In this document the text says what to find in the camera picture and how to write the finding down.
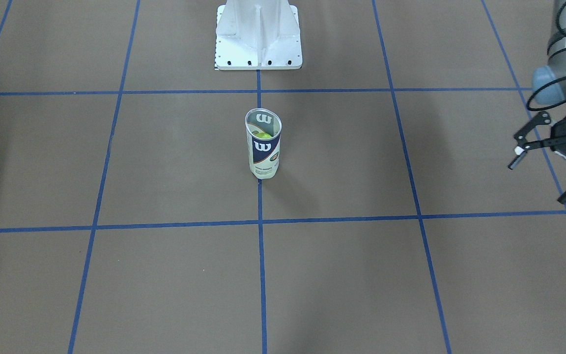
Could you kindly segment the clear tennis ball can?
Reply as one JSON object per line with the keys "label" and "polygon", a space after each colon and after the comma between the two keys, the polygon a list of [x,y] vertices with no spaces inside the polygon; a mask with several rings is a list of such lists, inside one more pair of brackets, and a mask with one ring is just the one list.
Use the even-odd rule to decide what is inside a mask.
{"label": "clear tennis ball can", "polygon": [[[245,128],[251,173],[260,180],[274,177],[281,157],[280,141],[283,124],[280,117],[268,109],[254,108],[245,116]],[[273,138],[257,139],[253,131],[267,132]]]}

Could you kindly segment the tennis ball with Wilson print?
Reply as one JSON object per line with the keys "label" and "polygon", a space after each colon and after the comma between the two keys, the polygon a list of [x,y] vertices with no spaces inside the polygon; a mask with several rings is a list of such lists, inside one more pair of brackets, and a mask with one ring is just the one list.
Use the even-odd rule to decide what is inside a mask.
{"label": "tennis ball with Wilson print", "polygon": [[269,140],[273,138],[272,135],[268,134],[267,132],[253,131],[253,135],[257,139],[261,139],[261,140]]}

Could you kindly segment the white central pedestal column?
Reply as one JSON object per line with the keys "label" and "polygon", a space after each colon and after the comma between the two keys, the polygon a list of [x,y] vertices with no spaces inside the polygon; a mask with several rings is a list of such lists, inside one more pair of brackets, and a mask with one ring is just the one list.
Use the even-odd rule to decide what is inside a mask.
{"label": "white central pedestal column", "polygon": [[303,66],[299,11],[287,0],[227,0],[216,15],[214,69]]}

